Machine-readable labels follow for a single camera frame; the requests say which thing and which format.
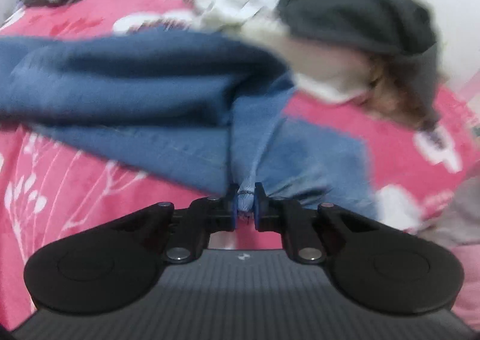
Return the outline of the cream knitted garment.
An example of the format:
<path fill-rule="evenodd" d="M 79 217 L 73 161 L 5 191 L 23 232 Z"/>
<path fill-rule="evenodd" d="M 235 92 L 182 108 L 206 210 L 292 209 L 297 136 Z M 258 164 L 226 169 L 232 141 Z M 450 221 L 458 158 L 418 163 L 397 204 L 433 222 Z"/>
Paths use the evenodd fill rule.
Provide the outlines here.
<path fill-rule="evenodd" d="M 370 61 L 358 49 L 310 41 L 290 34 L 279 20 L 250 19 L 238 31 L 285 61 L 296 87 L 328 104 L 342 104 L 369 91 Z"/>

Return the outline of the blue denim jeans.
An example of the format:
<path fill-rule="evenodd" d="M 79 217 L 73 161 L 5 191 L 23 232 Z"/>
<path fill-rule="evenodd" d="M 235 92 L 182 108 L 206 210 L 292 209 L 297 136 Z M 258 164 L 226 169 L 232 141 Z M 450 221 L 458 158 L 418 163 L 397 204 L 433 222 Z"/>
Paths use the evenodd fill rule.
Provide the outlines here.
<path fill-rule="evenodd" d="M 4 119 L 199 191 L 237 184 L 244 212 L 261 183 L 376 218 L 364 145 L 285 115 L 294 91 L 283 62 L 216 33 L 1 38 Z"/>

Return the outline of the brown patterned garment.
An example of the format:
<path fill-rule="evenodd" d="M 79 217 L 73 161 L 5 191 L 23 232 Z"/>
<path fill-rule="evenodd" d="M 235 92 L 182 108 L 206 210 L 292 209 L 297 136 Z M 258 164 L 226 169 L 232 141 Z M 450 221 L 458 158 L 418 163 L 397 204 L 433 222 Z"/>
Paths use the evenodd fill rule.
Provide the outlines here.
<path fill-rule="evenodd" d="M 437 121 L 419 99 L 392 76 L 388 62 L 379 56 L 369 57 L 368 91 L 356 99 L 372 117 L 394 121 L 412 130 L 434 130 Z"/>

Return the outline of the pink floral bed blanket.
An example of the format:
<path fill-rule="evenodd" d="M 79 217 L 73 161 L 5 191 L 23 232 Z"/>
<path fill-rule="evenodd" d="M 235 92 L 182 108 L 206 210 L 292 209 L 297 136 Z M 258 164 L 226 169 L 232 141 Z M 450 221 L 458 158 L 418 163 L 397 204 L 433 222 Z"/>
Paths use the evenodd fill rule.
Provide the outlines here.
<path fill-rule="evenodd" d="M 134 13 L 185 8 L 182 0 L 82 0 L 18 10 L 1 32 L 85 38 L 114 31 L 116 21 Z M 442 151 L 425 136 L 371 118 L 351 105 L 324 105 L 299 94 L 288 112 L 361 140 L 386 223 L 415 230 L 442 212 L 479 162 L 479 143 L 471 134 L 477 124 L 473 113 L 448 88 L 439 91 L 437 107 Z M 38 248 L 160 200 L 183 208 L 197 197 L 195 191 L 92 157 L 25 127 L 2 127 L 1 323 L 14 328 L 32 312 L 23 269 Z"/>

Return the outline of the dark grey garment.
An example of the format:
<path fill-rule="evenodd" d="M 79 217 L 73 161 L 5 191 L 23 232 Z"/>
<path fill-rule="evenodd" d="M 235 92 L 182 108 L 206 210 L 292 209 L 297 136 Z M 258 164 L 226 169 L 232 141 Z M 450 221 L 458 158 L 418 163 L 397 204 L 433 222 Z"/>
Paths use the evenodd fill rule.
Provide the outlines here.
<path fill-rule="evenodd" d="M 438 39 L 429 10 L 416 0 L 280 0 L 277 12 L 292 35 L 383 57 L 438 122 Z"/>

